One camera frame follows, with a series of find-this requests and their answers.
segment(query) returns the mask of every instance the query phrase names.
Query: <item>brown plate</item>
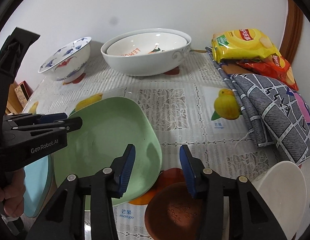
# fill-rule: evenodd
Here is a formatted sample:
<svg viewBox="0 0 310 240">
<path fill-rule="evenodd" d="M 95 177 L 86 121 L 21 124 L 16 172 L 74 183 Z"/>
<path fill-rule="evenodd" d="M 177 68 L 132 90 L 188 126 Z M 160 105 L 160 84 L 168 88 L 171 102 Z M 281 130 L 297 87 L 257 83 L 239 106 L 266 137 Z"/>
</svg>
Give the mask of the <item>brown plate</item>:
<svg viewBox="0 0 310 240">
<path fill-rule="evenodd" d="M 145 212 L 145 226 L 154 240 L 193 240 L 200 223 L 202 200 L 193 199 L 186 183 L 157 193 Z"/>
</svg>

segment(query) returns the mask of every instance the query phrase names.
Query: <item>yellow chip bag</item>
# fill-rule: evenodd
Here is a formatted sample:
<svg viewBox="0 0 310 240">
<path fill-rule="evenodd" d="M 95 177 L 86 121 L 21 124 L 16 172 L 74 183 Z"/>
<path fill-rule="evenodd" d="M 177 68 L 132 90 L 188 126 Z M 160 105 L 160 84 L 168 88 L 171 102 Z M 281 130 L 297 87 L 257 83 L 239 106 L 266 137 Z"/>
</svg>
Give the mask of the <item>yellow chip bag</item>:
<svg viewBox="0 0 310 240">
<path fill-rule="evenodd" d="M 234 30 L 216 33 L 212 39 L 213 57 L 222 59 L 267 58 L 272 54 L 281 56 L 270 38 L 257 29 Z"/>
</svg>

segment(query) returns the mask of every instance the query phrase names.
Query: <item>bowl base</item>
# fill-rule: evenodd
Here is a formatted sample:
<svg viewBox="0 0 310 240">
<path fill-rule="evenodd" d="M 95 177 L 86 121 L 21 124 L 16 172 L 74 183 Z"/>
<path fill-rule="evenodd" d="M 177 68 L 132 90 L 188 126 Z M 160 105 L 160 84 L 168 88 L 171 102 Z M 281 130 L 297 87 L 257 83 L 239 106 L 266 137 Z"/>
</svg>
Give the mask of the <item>bowl base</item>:
<svg viewBox="0 0 310 240">
<path fill-rule="evenodd" d="M 69 78 L 66 78 L 63 80 L 64 83 L 71 83 L 73 82 L 75 79 L 79 78 L 81 74 L 83 74 L 85 71 L 85 67 L 81 68 L 80 70 L 78 70 L 75 74 L 71 75 Z"/>
</svg>

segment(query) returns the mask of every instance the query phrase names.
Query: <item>large white bowl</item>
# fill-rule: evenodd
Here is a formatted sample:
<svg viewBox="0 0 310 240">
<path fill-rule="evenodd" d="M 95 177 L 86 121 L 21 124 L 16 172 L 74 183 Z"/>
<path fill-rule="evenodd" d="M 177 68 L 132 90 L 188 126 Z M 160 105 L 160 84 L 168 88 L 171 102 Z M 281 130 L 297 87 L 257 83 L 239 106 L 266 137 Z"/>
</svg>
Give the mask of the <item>large white bowl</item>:
<svg viewBox="0 0 310 240">
<path fill-rule="evenodd" d="M 307 200 L 305 178 L 300 168 L 292 162 L 282 161 L 252 181 L 287 239 L 292 239 L 299 229 Z M 228 239 L 229 220 L 222 239 Z"/>
<path fill-rule="evenodd" d="M 38 73 L 56 81 L 74 81 L 84 73 L 91 52 L 91 40 L 91 37 L 80 38 L 58 49 L 40 66 Z"/>
<path fill-rule="evenodd" d="M 140 55 L 136 53 L 128 56 L 109 55 L 107 53 L 108 48 L 117 41 L 141 33 L 172 33 L 183 37 L 187 43 L 182 47 L 161 51 L 160 53 Z M 171 29 L 144 29 L 124 33 L 109 40 L 102 46 L 101 52 L 108 65 L 121 73 L 130 76 L 152 76 L 167 72 L 180 65 L 188 55 L 190 46 L 191 37 L 186 33 Z"/>
<path fill-rule="evenodd" d="M 141 33 L 116 41 L 107 49 L 108 55 L 134 56 L 160 53 L 184 47 L 187 41 L 172 33 Z"/>
</svg>

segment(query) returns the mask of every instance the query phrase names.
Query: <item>dish towel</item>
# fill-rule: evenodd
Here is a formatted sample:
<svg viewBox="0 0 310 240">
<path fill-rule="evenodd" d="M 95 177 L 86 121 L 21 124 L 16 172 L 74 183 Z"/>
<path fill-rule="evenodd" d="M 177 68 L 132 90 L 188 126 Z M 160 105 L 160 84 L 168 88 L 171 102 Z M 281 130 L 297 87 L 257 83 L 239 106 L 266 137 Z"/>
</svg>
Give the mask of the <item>dish towel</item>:
<svg viewBox="0 0 310 240">
<path fill-rule="evenodd" d="M 257 74 L 227 75 L 213 59 L 211 48 L 206 50 L 233 91 L 256 145 L 275 144 L 284 160 L 297 165 L 309 158 L 310 108 L 301 95 L 273 78 Z"/>
</svg>

